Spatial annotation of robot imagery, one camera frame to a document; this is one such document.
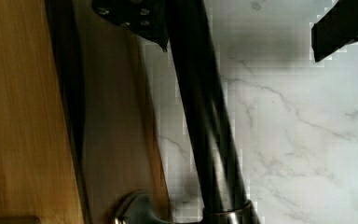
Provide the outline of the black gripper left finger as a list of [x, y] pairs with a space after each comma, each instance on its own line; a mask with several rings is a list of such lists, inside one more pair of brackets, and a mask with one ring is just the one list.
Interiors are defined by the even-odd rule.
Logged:
[[93, 11], [117, 26], [158, 44], [164, 52], [169, 42], [165, 0], [91, 0]]

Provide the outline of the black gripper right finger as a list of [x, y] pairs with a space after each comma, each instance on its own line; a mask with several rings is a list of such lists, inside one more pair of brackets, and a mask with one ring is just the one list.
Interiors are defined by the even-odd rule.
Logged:
[[337, 0], [311, 29], [311, 47], [316, 62], [357, 41], [358, 0]]

